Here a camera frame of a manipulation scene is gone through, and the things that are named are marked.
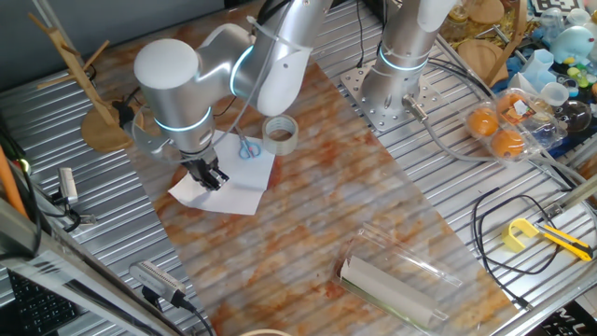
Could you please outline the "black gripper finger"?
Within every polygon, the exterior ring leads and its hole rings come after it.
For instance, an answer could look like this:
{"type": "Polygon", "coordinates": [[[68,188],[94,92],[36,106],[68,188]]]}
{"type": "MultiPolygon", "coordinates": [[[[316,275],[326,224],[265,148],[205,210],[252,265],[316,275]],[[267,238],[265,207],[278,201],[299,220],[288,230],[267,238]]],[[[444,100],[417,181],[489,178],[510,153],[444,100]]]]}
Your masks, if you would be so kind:
{"type": "Polygon", "coordinates": [[[213,188],[221,188],[229,181],[229,177],[219,168],[210,168],[208,174],[211,177],[211,185],[213,188]]]}
{"type": "Polygon", "coordinates": [[[191,177],[195,182],[198,182],[201,186],[203,186],[207,190],[210,190],[210,191],[215,190],[215,181],[212,179],[212,177],[210,175],[207,177],[203,177],[203,176],[191,174],[191,177]]]}

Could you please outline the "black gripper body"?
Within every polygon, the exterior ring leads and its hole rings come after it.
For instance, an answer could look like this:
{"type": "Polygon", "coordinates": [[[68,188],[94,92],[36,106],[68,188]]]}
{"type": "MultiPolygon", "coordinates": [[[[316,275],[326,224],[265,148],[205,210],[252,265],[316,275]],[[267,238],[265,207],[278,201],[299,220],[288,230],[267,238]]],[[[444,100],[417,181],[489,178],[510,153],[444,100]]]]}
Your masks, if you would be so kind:
{"type": "Polygon", "coordinates": [[[181,152],[183,165],[195,180],[216,180],[219,177],[217,156],[213,149],[201,152],[181,152]]]}

